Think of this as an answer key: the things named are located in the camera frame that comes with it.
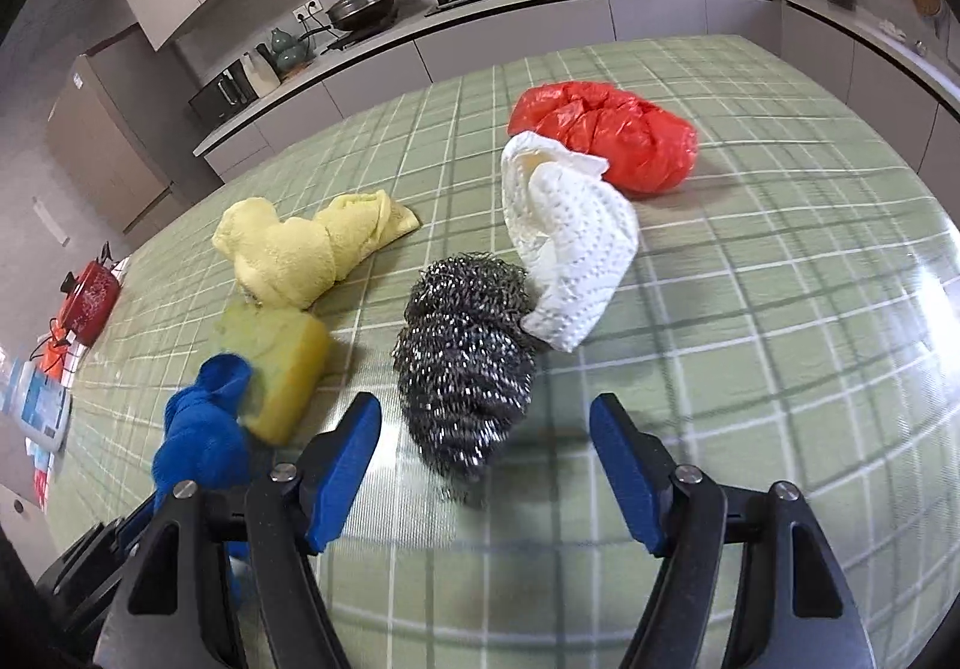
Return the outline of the yellow green sponge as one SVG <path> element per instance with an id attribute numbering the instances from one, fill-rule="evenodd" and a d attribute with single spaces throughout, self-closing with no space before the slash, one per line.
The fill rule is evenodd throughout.
<path id="1" fill-rule="evenodd" d="M 239 420 L 257 440 L 285 446 L 313 400 L 332 339 L 309 311 L 272 308 L 233 298 L 215 323 L 213 354 L 233 354 L 251 367 Z"/>

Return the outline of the red plastic bag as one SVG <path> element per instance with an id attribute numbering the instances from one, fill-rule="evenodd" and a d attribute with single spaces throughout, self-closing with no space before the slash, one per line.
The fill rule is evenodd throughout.
<path id="1" fill-rule="evenodd" d="M 700 147 L 685 118 L 607 82 L 530 87 L 508 121 L 509 136 L 524 131 L 607 160 L 604 180 L 635 196 L 677 188 L 695 168 Z"/>

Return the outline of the white paper towel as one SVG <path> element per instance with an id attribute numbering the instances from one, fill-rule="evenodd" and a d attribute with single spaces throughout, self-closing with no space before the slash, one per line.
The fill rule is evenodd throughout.
<path id="1" fill-rule="evenodd" d="M 563 354 L 601 321 L 640 244 L 638 214 L 607 171 L 534 131 L 501 152 L 503 217 L 532 298 L 521 328 Z"/>

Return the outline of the lidded black wok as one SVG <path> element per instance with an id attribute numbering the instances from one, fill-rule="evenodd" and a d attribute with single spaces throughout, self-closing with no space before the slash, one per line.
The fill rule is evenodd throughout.
<path id="1" fill-rule="evenodd" d="M 325 11 L 332 27 L 340 32 L 392 24 L 397 13 L 397 0 L 338 0 Z"/>

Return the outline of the black microwave oven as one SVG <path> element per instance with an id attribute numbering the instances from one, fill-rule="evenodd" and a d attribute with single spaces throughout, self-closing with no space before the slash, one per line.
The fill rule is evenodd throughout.
<path id="1" fill-rule="evenodd" d="M 256 91 L 245 75 L 242 61 L 235 59 L 212 81 L 200 87 L 189 100 L 189 105 L 200 124 L 206 130 L 214 130 L 256 100 Z"/>

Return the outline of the blue cloth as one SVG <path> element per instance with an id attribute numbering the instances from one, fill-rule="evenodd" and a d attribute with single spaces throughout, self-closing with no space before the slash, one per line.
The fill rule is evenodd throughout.
<path id="1" fill-rule="evenodd" d="M 208 490 L 251 482 L 251 454 L 238 424 L 251 378 L 242 357 L 217 354 L 203 362 L 192 385 L 172 394 L 164 408 L 164 440 L 151 465 L 155 510 L 182 481 Z"/>

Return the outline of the steel wool scrubber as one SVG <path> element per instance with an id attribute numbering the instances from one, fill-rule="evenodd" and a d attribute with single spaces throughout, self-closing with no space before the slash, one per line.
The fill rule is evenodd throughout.
<path id="1" fill-rule="evenodd" d="M 392 365 L 400 409 L 425 466 L 477 482 L 526 418 L 537 346 L 521 328 L 532 311 L 524 268 L 457 253 L 410 289 Z"/>

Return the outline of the yellow cloth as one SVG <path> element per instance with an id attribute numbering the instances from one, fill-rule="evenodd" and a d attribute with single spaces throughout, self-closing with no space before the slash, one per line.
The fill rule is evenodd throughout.
<path id="1" fill-rule="evenodd" d="M 415 212 L 385 191 L 342 194 L 309 219 L 280 219 L 265 198 L 229 206 L 212 245 L 266 307 L 306 310 L 364 259 L 415 232 Z"/>

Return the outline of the grey refrigerator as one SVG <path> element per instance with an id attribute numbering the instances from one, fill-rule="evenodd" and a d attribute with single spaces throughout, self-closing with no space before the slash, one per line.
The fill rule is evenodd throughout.
<path id="1" fill-rule="evenodd" d="M 133 248 L 221 187 L 194 149 L 194 76 L 137 24 L 78 55 L 47 117 L 47 145 L 96 212 Z"/>

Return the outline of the white kettle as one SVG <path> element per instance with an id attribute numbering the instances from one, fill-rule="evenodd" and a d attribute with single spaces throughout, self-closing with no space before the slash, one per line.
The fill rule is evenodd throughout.
<path id="1" fill-rule="evenodd" d="M 257 50 L 244 52 L 241 56 L 241 64 L 247 82 L 258 98 L 267 97 L 280 87 L 280 80 L 274 68 Z"/>

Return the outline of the red patterned pot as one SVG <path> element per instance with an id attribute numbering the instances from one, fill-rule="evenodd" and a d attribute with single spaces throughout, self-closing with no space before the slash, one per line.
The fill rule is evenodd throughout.
<path id="1" fill-rule="evenodd" d="M 114 274 L 116 266 L 109 243 L 104 243 L 98 256 L 78 276 L 69 272 L 60 284 L 65 300 L 57 325 L 85 347 L 96 343 L 121 295 L 121 279 Z"/>

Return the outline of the green ceramic jar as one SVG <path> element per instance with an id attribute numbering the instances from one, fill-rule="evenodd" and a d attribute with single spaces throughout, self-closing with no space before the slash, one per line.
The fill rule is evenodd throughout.
<path id="1" fill-rule="evenodd" d="M 274 59 L 275 68 L 282 76 L 286 76 L 298 66 L 306 63 L 309 58 L 308 48 L 290 32 L 280 27 L 274 27 L 270 32 L 268 50 Z"/>

